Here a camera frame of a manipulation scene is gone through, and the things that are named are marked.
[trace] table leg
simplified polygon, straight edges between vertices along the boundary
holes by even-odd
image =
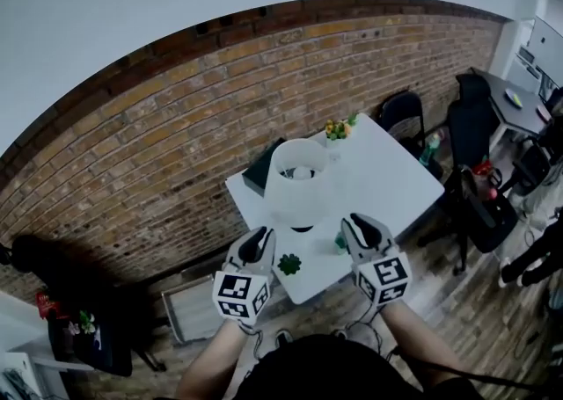
[[[490,140],[490,143],[489,143],[489,153],[491,153],[493,151],[493,149],[496,147],[496,144],[499,143],[499,141],[501,140],[502,136],[504,135],[504,133],[507,129],[508,129],[507,126],[504,125],[503,123],[501,123],[496,128],[493,135],[491,136],[491,140]]]

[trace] cable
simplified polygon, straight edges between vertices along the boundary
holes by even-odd
[[[520,215],[518,215],[518,221],[522,222],[526,227],[526,230],[524,231],[524,242],[526,243],[526,245],[528,245],[528,248],[530,248],[536,242],[536,237],[534,236],[534,232],[531,229],[530,218],[526,214],[525,202],[526,199],[523,200],[524,209],[522,210],[522,215],[526,220],[524,220]],[[529,243],[527,236],[531,236],[531,244]]]
[[[254,351],[253,351],[253,355],[254,355],[254,359],[256,361],[260,361],[261,357],[258,354],[258,350],[260,349],[260,346],[262,345],[262,341],[264,340],[264,331],[262,330],[253,330],[253,329],[246,329],[243,326],[239,325],[239,328],[242,330],[242,332],[246,335],[246,336],[258,336],[256,338],[256,344],[254,344]]]
[[[382,345],[383,345],[384,340],[383,340],[383,338],[381,337],[381,335],[377,332],[377,330],[373,327],[372,322],[376,319],[377,315],[383,310],[383,308],[385,308],[385,305],[382,306],[381,308],[377,309],[376,312],[374,313],[374,315],[371,317],[371,319],[370,319],[368,322],[363,322],[363,321],[362,321],[363,318],[368,315],[368,313],[371,311],[372,308],[373,308],[373,304],[370,304],[369,307],[368,307],[368,310],[366,310],[366,312],[364,312],[364,313],[362,314],[362,316],[361,316],[359,319],[354,320],[353,322],[348,323],[348,324],[344,327],[344,329],[345,329],[346,331],[348,331],[348,330],[350,330],[353,326],[355,326],[355,325],[357,325],[357,324],[367,326],[370,330],[373,331],[374,336],[376,337],[377,353],[381,355],[381,347],[382,347]]]
[[[476,382],[484,382],[488,384],[497,384],[499,386],[507,386],[509,388],[517,388],[517,389],[526,389],[530,392],[537,392],[537,393],[547,393],[547,388],[544,385],[539,384],[527,384],[523,382],[513,382],[512,380],[508,380],[506,378],[498,378],[496,376],[491,375],[478,375],[478,374],[471,374],[469,372],[464,372],[463,370],[457,370],[455,368],[443,366],[441,364],[435,364],[434,362],[428,362],[419,360],[414,358],[413,356],[406,355],[402,353],[400,350],[398,351],[398,355],[405,360],[407,363],[414,363],[419,364],[428,368],[433,368],[434,370],[440,370],[442,372],[449,372],[450,374],[459,375],[464,378],[468,378],[470,380],[475,380]]]

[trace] lamp base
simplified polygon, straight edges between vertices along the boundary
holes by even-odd
[[[292,228],[295,232],[297,233],[306,233],[307,231],[309,231],[310,229],[313,229],[313,227],[304,227],[304,228]]]

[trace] lamp shade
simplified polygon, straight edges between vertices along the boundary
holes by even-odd
[[[325,147],[311,139],[287,141],[274,151],[264,200],[276,221],[305,229],[327,215],[328,161]]]

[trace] person's leg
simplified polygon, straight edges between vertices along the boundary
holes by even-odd
[[[539,283],[552,273],[558,271],[563,266],[558,250],[554,250],[537,269],[524,272],[522,275],[522,286]]]
[[[501,288],[505,288],[507,286],[507,283],[505,282],[505,280],[502,279],[502,270],[507,266],[510,265],[510,258],[504,258],[501,261],[501,269],[500,269],[500,274],[499,274],[499,287]]]
[[[536,259],[542,258],[550,250],[551,239],[543,235],[522,255],[512,261],[510,264],[501,268],[501,278],[504,283],[516,280],[528,266]]]

